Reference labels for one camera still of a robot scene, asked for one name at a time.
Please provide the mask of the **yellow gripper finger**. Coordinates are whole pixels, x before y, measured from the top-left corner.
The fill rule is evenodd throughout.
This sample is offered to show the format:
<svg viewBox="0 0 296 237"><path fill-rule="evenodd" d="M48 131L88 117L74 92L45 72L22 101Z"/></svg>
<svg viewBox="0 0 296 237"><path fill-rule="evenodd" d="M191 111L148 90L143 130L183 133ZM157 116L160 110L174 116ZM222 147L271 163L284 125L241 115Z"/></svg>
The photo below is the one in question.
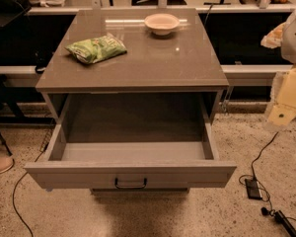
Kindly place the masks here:
<svg viewBox="0 0 296 237"><path fill-rule="evenodd" d="M263 127L268 131L280 131L296 118L296 108L284 104L269 103L264 115Z"/></svg>

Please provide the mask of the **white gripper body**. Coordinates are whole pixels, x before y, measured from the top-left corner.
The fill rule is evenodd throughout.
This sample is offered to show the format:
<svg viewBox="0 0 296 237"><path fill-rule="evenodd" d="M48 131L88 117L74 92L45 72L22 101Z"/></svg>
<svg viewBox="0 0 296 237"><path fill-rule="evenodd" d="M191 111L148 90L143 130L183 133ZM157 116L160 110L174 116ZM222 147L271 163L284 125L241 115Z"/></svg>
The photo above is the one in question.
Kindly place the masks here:
<svg viewBox="0 0 296 237"><path fill-rule="evenodd" d="M296 116L296 65L283 74L272 110L277 117Z"/></svg>

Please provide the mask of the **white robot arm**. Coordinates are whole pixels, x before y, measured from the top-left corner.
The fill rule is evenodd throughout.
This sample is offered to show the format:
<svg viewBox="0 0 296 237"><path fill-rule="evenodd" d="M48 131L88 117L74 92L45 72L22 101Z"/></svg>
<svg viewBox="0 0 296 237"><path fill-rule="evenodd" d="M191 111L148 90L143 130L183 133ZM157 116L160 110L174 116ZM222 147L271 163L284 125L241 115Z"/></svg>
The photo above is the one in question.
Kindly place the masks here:
<svg viewBox="0 0 296 237"><path fill-rule="evenodd" d="M269 127L283 128L296 118L296 9L284 23L264 36L260 44L267 48L279 47L282 58L292 64L287 72L276 73L271 101L265 111Z"/></svg>

